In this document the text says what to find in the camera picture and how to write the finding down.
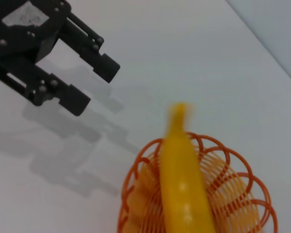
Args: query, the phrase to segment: white label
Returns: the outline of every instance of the white label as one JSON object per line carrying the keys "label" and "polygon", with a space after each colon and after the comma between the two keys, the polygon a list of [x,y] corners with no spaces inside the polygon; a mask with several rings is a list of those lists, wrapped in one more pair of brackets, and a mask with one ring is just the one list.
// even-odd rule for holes
{"label": "white label", "polygon": [[30,1],[14,10],[12,13],[2,19],[2,22],[8,26],[31,26],[40,27],[49,17],[39,8],[35,7]]}

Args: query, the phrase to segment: yellow banana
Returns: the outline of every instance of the yellow banana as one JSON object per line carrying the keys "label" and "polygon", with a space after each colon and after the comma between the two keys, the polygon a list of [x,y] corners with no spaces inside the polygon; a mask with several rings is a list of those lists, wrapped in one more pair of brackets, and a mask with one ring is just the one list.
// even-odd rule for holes
{"label": "yellow banana", "polygon": [[160,180],[166,233],[215,233],[197,155],[184,131],[190,107],[172,107]]}

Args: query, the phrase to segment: screw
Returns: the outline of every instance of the screw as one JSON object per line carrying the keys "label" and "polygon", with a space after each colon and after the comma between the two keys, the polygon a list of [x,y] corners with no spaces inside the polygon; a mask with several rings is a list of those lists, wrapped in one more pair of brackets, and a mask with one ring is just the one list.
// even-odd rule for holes
{"label": "screw", "polygon": [[7,46],[8,42],[6,40],[1,39],[0,40],[0,45],[1,46]]}
{"label": "screw", "polygon": [[45,92],[45,91],[47,91],[47,87],[46,86],[39,86],[39,91]]}
{"label": "screw", "polygon": [[27,35],[31,35],[32,37],[35,37],[35,34],[32,32],[27,32]]}
{"label": "screw", "polygon": [[100,38],[97,39],[97,42],[102,44],[103,43],[103,39],[100,37]]}
{"label": "screw", "polygon": [[99,46],[98,46],[98,45],[94,45],[94,46],[93,46],[93,49],[95,49],[95,50],[99,50]]}
{"label": "screw", "polygon": [[58,82],[57,82],[57,80],[52,80],[52,81],[50,81],[50,84],[52,85],[52,86],[57,86],[58,85]]}

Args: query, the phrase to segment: tabletop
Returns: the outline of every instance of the tabletop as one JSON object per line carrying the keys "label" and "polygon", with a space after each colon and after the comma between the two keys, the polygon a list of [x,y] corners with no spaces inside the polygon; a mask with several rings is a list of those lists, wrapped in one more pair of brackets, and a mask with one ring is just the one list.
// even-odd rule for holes
{"label": "tabletop", "polygon": [[291,80],[230,6],[70,3],[121,69],[107,84],[62,42],[38,64],[92,98],[80,117],[0,83],[0,233],[116,232],[125,175],[175,101],[196,106],[190,131],[243,155],[291,232]]}

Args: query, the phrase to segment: orange basket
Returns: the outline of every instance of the orange basket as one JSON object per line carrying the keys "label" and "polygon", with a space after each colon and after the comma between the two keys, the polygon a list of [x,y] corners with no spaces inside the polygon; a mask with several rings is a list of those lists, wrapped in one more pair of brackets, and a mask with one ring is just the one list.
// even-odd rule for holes
{"label": "orange basket", "polygon": [[[274,232],[277,233],[278,222],[270,194],[263,182],[253,175],[245,159],[212,137],[194,133],[188,133],[188,136],[200,162],[216,232],[263,232],[263,227],[272,216]],[[118,233],[165,232],[160,186],[162,141],[156,139],[147,144],[126,176]],[[206,141],[215,145],[205,148]],[[230,167],[231,159],[239,159],[247,171],[235,172]],[[254,183],[260,186],[263,200],[255,199],[251,193]],[[263,213],[259,213],[259,206],[264,208]]]}

